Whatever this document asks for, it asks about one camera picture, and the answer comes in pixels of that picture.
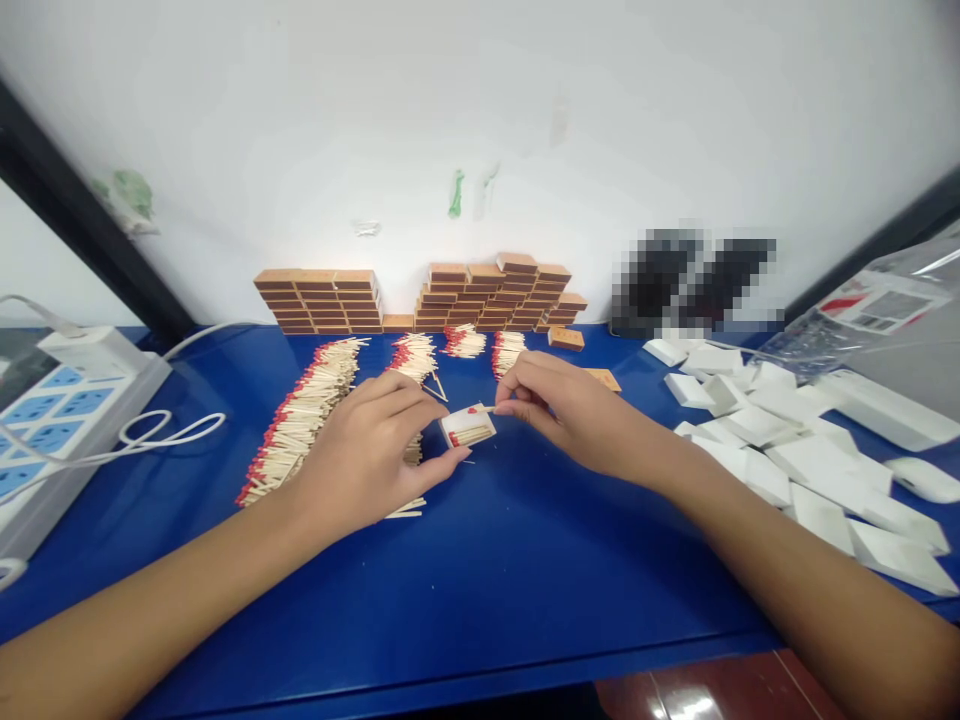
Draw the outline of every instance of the forearm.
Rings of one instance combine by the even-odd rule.
[[[0,647],[4,718],[123,716],[223,623],[326,545],[275,493]]]
[[[661,490],[851,717],[953,717],[960,631],[699,450]]]

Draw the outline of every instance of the power outlet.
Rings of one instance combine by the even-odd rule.
[[[66,395],[44,395],[43,397],[24,400],[3,416],[3,422],[9,424],[39,420],[64,397]]]
[[[40,387],[66,387],[67,385],[77,385],[81,382],[83,382],[83,378],[73,368],[68,368],[64,365],[57,370],[52,378]]]
[[[33,480],[46,463],[30,463],[0,470],[0,497]]]
[[[17,428],[16,430],[13,430],[12,432],[13,432],[13,434],[16,435],[17,437],[23,437],[23,434],[24,434],[28,429],[29,429],[29,428]],[[6,435],[0,435],[0,457],[2,457],[3,454],[4,454],[7,450],[9,450],[12,446],[13,446],[13,443],[10,442],[9,440],[7,440],[7,436],[6,436]]]
[[[67,400],[62,408],[57,411],[54,417],[75,417],[77,415],[87,415],[92,413],[101,403],[110,397],[113,388],[106,390],[84,390],[78,392],[72,398]]]
[[[40,452],[49,455],[50,453],[56,452],[66,445],[67,440],[73,437],[73,434],[82,426],[82,420],[69,423],[54,423],[53,425],[44,425],[30,436],[30,438],[27,440],[27,445],[32,447],[34,450],[39,450]],[[18,450],[13,454],[14,460],[24,457],[27,457],[27,453],[23,452],[23,450]]]

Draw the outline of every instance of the white mouse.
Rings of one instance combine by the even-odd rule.
[[[893,479],[914,495],[937,503],[960,501],[960,480],[919,458],[898,458],[884,463]]]

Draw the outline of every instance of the person's left hand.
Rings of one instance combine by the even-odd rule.
[[[420,466],[404,464],[413,437],[449,411],[416,382],[388,370],[334,409],[293,481],[298,511],[338,537],[372,525],[453,474],[470,455],[454,448]]]

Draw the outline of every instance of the floor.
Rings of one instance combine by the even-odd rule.
[[[595,683],[613,720],[845,720],[790,650]]]

